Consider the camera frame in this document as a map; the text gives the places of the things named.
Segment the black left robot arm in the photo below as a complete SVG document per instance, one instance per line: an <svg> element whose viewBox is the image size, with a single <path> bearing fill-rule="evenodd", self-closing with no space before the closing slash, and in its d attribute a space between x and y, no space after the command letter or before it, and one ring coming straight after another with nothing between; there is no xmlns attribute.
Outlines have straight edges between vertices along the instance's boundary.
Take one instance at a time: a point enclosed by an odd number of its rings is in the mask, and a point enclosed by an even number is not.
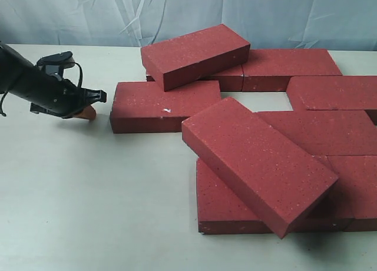
<svg viewBox="0 0 377 271"><path fill-rule="evenodd" d="M93 104L107 101L103 90L82 86L83 71L73 53L65 51L31 63L7 44L1 44L1 102L7 94L29 101L30 112L62 119L94 120Z"/></svg>

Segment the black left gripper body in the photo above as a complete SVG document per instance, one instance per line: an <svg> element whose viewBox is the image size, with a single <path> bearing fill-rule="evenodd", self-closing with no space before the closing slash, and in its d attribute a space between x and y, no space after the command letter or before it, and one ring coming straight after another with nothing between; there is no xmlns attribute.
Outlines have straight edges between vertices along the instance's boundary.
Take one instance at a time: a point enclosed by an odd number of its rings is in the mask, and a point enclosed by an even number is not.
<svg viewBox="0 0 377 271"><path fill-rule="evenodd" d="M73 84L69 79L62 80L47 75L49 81L43 83L42 90L37 92L30 106L30 112L48 114L59 118L72 118L80 106L105 103L107 93L103 90L91 90L82 86L83 70L79 65L79 79Z"/></svg>

